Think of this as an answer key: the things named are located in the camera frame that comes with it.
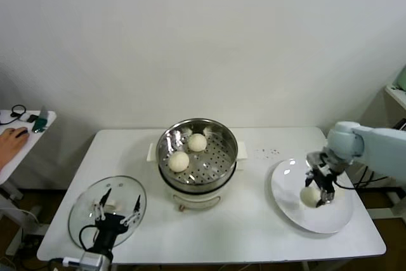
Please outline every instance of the electrical cord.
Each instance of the electrical cord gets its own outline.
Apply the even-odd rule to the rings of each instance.
[[[251,264],[246,265],[245,267],[242,267],[241,269],[239,269],[239,271],[243,271],[243,270],[245,270],[246,268],[248,268],[249,266],[251,266]]]
[[[369,176],[369,179],[368,179],[367,183],[366,183],[363,187],[367,187],[368,185],[370,185],[372,179],[374,179],[374,176],[375,176],[375,173],[372,172],[372,173],[370,174],[370,176]]]
[[[97,228],[97,226],[95,226],[95,225],[85,225],[83,228],[81,228],[81,231],[79,232],[79,242],[81,243],[81,246],[82,246],[83,250],[85,250],[85,251],[87,251],[88,249],[86,248],[86,246],[83,243],[82,233],[87,228]]]
[[[48,271],[52,271],[52,263],[62,263],[63,258],[52,258],[51,260],[48,260],[48,263],[46,264],[46,267],[48,268]]]
[[[7,261],[14,268],[14,271],[17,271],[15,264],[11,260],[9,260],[7,257],[3,256],[2,258],[0,258],[0,261],[2,261],[2,260]]]
[[[363,182],[363,183],[370,184],[371,182],[377,182],[377,181],[381,181],[381,180],[384,180],[384,179],[387,179],[387,178],[389,178],[389,177],[385,176],[385,177],[375,179],[375,180],[368,180],[368,181]],[[334,182],[335,185],[337,185],[338,187],[343,188],[345,190],[357,190],[357,189],[359,189],[358,187],[344,187],[344,186],[338,184],[338,182],[336,180],[333,180],[333,182]]]
[[[365,169],[364,169],[364,171],[363,171],[363,173],[362,173],[362,176],[361,176],[360,181],[358,181],[358,183],[354,184],[354,187],[355,187],[355,188],[358,188],[358,187],[360,186],[360,184],[362,183],[363,178],[364,178],[365,175],[367,174],[367,171],[368,171],[368,166],[365,167]]]
[[[19,112],[17,112],[17,111],[15,110],[17,107],[23,108],[23,110],[22,110],[21,113],[19,113]],[[24,105],[21,105],[21,104],[14,105],[14,106],[12,106],[12,108],[11,108],[11,116],[12,116],[12,117],[15,117],[15,119],[13,119],[13,120],[11,120],[10,122],[7,122],[7,123],[2,123],[2,122],[0,122],[0,125],[8,125],[8,124],[11,124],[12,122],[15,122],[15,121],[17,121],[19,118],[21,118],[21,116],[22,116],[23,114],[25,114],[26,112],[27,112],[27,108],[25,108]]]
[[[36,215],[34,215],[33,213],[31,213],[30,211],[26,211],[24,209],[17,209],[17,208],[0,208],[0,211],[2,210],[15,210],[15,211],[21,211],[23,213],[27,213],[28,215],[30,215],[31,217],[33,217],[33,219],[35,220],[35,222],[39,225],[39,221]]]
[[[21,267],[23,267],[23,269],[25,269],[27,271],[38,271],[38,270],[45,269],[48,266],[48,264],[47,264],[45,266],[41,266],[41,267],[38,267],[38,268],[29,268],[26,265],[24,265],[23,260],[20,260],[20,265],[21,265]]]

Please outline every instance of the black cable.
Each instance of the black cable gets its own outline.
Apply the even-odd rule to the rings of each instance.
[[[22,108],[23,108],[22,112],[21,112],[21,113],[18,113],[18,112],[15,110],[16,107],[22,107]],[[0,122],[0,125],[7,125],[7,124],[11,124],[12,122],[15,122],[15,121],[17,121],[19,118],[21,118],[21,116],[22,116],[24,113],[26,113],[26,112],[27,112],[27,108],[25,108],[24,105],[21,105],[21,104],[14,105],[14,106],[12,106],[12,108],[11,108],[11,114],[12,114],[13,116],[15,116],[16,118],[13,119],[13,120],[11,120],[10,122],[7,122],[7,123],[1,123],[1,122]]]
[[[97,228],[97,226],[95,226],[95,225],[85,225],[83,228],[81,228],[81,231],[79,232],[79,242],[81,243],[81,246],[82,246],[83,250],[85,250],[85,251],[87,251],[88,249],[86,248],[86,246],[83,243],[82,233],[86,228]]]
[[[338,182],[336,180],[333,180],[333,182],[334,182],[335,185],[337,185],[338,187],[343,188],[345,190],[356,190],[357,189],[355,187],[344,187],[344,186],[338,184]]]
[[[365,188],[365,187],[366,187],[367,185],[369,185],[371,182],[381,181],[381,180],[384,180],[384,179],[387,179],[387,178],[389,178],[389,177],[386,176],[386,177],[382,177],[382,178],[375,179],[375,180],[368,180],[368,181],[365,181],[365,182],[363,182],[363,183],[367,183],[367,184],[366,184],[365,186],[363,186],[362,188]],[[335,180],[333,180],[333,182],[334,182],[335,185],[337,185],[338,187],[343,188],[343,189],[345,189],[345,190],[358,190],[358,189],[360,189],[359,187],[344,187],[344,186],[338,184],[338,182],[335,181]]]
[[[387,178],[389,178],[388,176],[385,176],[385,177],[382,177],[382,178],[379,178],[379,179],[375,179],[375,180],[368,180],[368,181],[364,181],[364,182],[362,182],[362,183],[368,183],[368,184],[370,184],[371,182],[377,182],[377,181],[381,181],[381,180],[384,180],[384,179],[387,179]]]
[[[62,263],[63,262],[63,258],[52,258],[51,260],[48,260],[48,264],[46,265],[46,267],[48,268],[48,271],[53,271],[52,269],[52,263]]]
[[[374,176],[375,176],[375,173],[374,173],[374,172],[372,172],[372,173],[370,174],[370,176],[369,176],[368,181],[367,181],[367,182],[366,182],[366,184],[365,184],[365,185],[363,185],[362,187],[367,187],[368,185],[370,185],[370,183],[371,183],[372,179],[374,179]]]
[[[25,270],[27,270],[27,271],[42,270],[42,269],[45,269],[45,268],[48,266],[48,265],[45,265],[45,266],[42,266],[42,267],[39,267],[39,268],[29,268],[29,267],[27,267],[27,266],[24,265],[23,260],[20,260],[20,265],[21,265],[21,267],[23,267],[23,269],[25,269]]]
[[[355,188],[358,188],[360,186],[360,184],[362,183],[363,178],[365,177],[365,174],[367,173],[367,170],[368,170],[368,166],[365,167],[365,169],[364,169],[364,171],[362,173],[360,181],[358,181],[358,183],[354,184]]]

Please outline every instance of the white table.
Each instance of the white table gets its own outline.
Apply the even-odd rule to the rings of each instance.
[[[38,115],[39,111],[27,111],[28,114],[35,114]],[[11,111],[10,110],[0,110],[0,121],[1,122],[9,122],[11,121],[12,117],[10,117]],[[48,112],[48,123],[47,127],[50,127],[53,121],[56,119],[56,114],[53,111]],[[31,131],[34,123],[22,122],[16,120],[7,125],[0,125],[0,134],[7,128],[20,128],[20,127],[27,127],[30,133],[27,143],[24,147],[18,152],[18,154],[9,162],[5,167],[0,171],[0,187],[3,188],[7,193],[10,195],[10,199],[21,199],[23,194],[7,179],[11,176],[17,166],[21,163],[24,157],[30,152],[33,146],[38,142],[38,140],[43,136],[44,132],[42,133],[34,133]],[[0,210],[2,216],[3,214],[6,215],[8,218],[12,219],[15,223],[17,223],[20,227],[24,228],[24,232],[26,234],[44,234],[48,226],[42,226],[41,228],[38,227],[32,221],[31,216],[27,216],[21,211],[16,210],[16,206],[12,203],[11,200],[7,200],[7,198],[0,195],[0,209],[6,208],[4,210]],[[41,210],[41,207],[36,206],[34,207],[31,212],[37,215]],[[21,241],[21,229],[17,232],[16,236],[14,237],[13,241],[11,242],[10,246],[8,247],[6,254],[7,255],[14,255],[20,245]]]
[[[179,212],[165,191],[148,146],[163,130],[100,131],[78,169],[37,252],[40,260],[70,256],[82,250],[70,239],[69,212],[92,183],[114,175],[140,181],[147,192],[147,210],[140,226],[114,248],[114,263],[247,263],[307,261],[374,256],[386,246],[356,192],[354,214],[339,233],[322,235],[291,222],[268,196],[265,179],[276,163],[305,158],[325,144],[317,128],[237,128],[248,159],[241,161],[223,201],[205,211]]]

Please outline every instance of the metal robot arm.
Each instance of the metal robot arm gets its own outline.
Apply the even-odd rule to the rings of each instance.
[[[338,122],[330,130],[323,150],[308,154],[306,159],[311,170],[305,184],[308,186],[314,180],[319,186],[322,191],[320,206],[333,200],[332,184],[353,161],[406,181],[406,132]]]

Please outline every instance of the floor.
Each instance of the floor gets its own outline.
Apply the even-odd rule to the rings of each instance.
[[[22,209],[30,209],[35,205],[42,205],[45,208],[39,215],[39,221],[42,223],[50,223],[53,215],[56,213],[60,202],[63,199],[64,192],[62,191],[23,191],[24,198],[19,202]],[[391,206],[390,200],[384,194],[368,193],[360,194],[363,203],[367,208],[387,208]],[[387,252],[385,255],[374,258],[360,258],[351,260],[349,263],[341,267],[341,271],[359,271],[359,270],[390,270],[401,271],[406,270],[406,226],[401,220],[375,220],[374,223],[381,233],[386,246]],[[0,263],[11,265],[3,258],[6,248],[14,235],[16,234],[17,226],[6,217],[0,220]],[[17,270],[33,270],[44,266],[41,270],[46,270],[44,262],[38,261],[36,258],[36,249],[39,246],[39,240],[29,240],[26,246],[14,258],[9,257],[13,261]],[[310,267],[316,267],[317,262],[311,262]],[[262,263],[252,265],[194,265],[194,266],[120,266],[120,271],[153,271],[153,270],[194,270],[194,271],[302,271],[300,263]],[[67,268],[59,268],[59,270],[69,270]]]

